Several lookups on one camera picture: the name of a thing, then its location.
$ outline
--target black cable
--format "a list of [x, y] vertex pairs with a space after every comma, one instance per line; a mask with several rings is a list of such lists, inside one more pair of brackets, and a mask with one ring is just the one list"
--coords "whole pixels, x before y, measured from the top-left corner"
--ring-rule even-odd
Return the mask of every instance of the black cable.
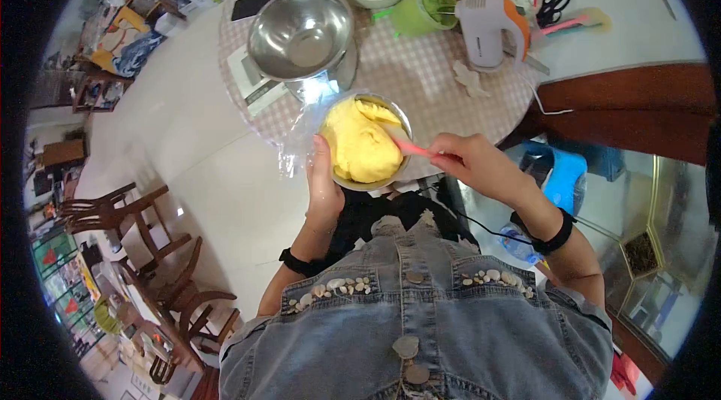
[[[431, 184], [430, 186], [428, 186], [427, 188], [425, 188], [425, 189], [423, 189], [423, 190], [428, 190], [428, 189], [433, 189], [433, 190], [436, 191], [436, 193], [438, 193], [438, 188], [436, 187], [435, 184]], [[460, 215], [461, 217], [465, 217], [466, 219], [468, 219], [468, 220], [472, 221], [473, 223], [479, 225], [481, 228], [483, 228], [484, 230], [486, 230], [487, 233], [490, 233], [490, 234], [492, 234], [492, 235], [498, 235], [499, 237], [509, 238], [509, 239], [512, 240], [512, 241], [521, 242], [521, 243], [527, 243], [528, 245], [531, 245], [530, 242], [524, 241], [523, 239], [519, 239], [519, 238], [512, 237], [511, 235], [506, 235], [506, 234], [501, 234], [501, 233], [494, 233], [493, 231], [491, 231], [490, 229], [488, 229], [488, 228], [486, 227], [486, 225], [480, 223], [478, 220], [476, 220], [476, 219], [474, 219], [474, 218], [471, 218], [471, 217], [469, 217], [468, 215], [461, 214], [460, 212], [458, 212], [458, 210], [457, 210], [455, 207], [451, 207], [451, 206], [448, 206], [448, 205], [445, 205], [445, 206], [446, 206], [448, 209], [452, 210], [456, 215]]]

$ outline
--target electric hand mixer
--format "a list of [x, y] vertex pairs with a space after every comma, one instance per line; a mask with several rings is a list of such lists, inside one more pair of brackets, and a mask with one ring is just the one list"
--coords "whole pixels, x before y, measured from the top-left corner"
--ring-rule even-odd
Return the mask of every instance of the electric hand mixer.
[[503, 62], [501, 29], [513, 35], [516, 68], [526, 58], [530, 31], [528, 22], [516, 11], [511, 0], [460, 0], [455, 16], [461, 22], [468, 58], [477, 71], [495, 71]]

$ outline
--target scissors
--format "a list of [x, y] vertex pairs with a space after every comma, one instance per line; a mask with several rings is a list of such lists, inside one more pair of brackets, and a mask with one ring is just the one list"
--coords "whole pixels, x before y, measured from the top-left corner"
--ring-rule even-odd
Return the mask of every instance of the scissors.
[[538, 26], [543, 29], [544, 27], [557, 23], [561, 19], [561, 11], [568, 6], [570, 1], [571, 0], [543, 0], [541, 8], [539, 8], [536, 13]]

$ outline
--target white cable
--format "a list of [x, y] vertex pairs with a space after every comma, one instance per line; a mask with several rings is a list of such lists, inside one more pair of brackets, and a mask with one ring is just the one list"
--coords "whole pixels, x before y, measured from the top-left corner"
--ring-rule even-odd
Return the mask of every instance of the white cable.
[[530, 80], [528, 80], [526, 78], [526, 76], [520, 74], [519, 72], [516, 72], [516, 73], [520, 76], [521, 79], [523, 79], [523, 81], [528, 85], [528, 87], [531, 87], [531, 91], [534, 92], [534, 97], [536, 97], [536, 103], [538, 103], [538, 107], [541, 109], [541, 113], [543, 115], [558, 115], [558, 114], [566, 114], [568, 112], [573, 112], [573, 109], [564, 109], [562, 111], [557, 111], [557, 112], [546, 112], [543, 109], [543, 104], [541, 104], [541, 99], [538, 98], [538, 93], [536, 92], [536, 88], [534, 87], [533, 83]]

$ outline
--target stainless steel bowl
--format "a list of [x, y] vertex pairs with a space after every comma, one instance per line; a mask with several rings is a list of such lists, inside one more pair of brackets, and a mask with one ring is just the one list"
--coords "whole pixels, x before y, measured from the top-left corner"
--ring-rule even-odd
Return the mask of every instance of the stainless steel bowl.
[[[376, 103], [379, 106], [383, 106], [386, 109], [393, 112], [400, 120], [401, 125], [403, 125], [403, 129], [408, 134], [408, 137], [410, 140], [413, 140], [413, 132], [410, 129], [410, 123], [408, 122], [408, 117], [406, 114], [401, 110], [401, 108], [398, 106], [398, 104], [393, 103], [391, 100], [385, 97], [381, 97], [380, 95], [376, 94], [357, 94], [354, 95], [355, 97], [362, 97], [364, 101], [368, 101], [371, 103]], [[392, 177], [382, 179], [380, 181], [376, 182], [357, 182], [357, 181], [351, 181], [350, 179], [343, 179], [341, 177], [338, 177], [335, 172], [333, 173], [333, 181], [336, 182], [339, 186], [345, 187], [350, 190], [356, 190], [358, 192], [370, 192], [372, 190], [378, 190], [382, 187], [385, 187], [389, 184], [391, 184], [393, 181], [396, 181], [400, 174], [403, 173], [403, 170], [405, 170], [406, 166], [408, 165], [408, 161], [410, 161], [410, 156], [403, 156], [403, 161], [401, 161], [401, 165], [398, 167], [398, 170], [393, 174]]]
[[352, 43], [345, 0], [271, 0], [253, 20], [248, 55], [266, 77], [294, 81], [334, 68]]

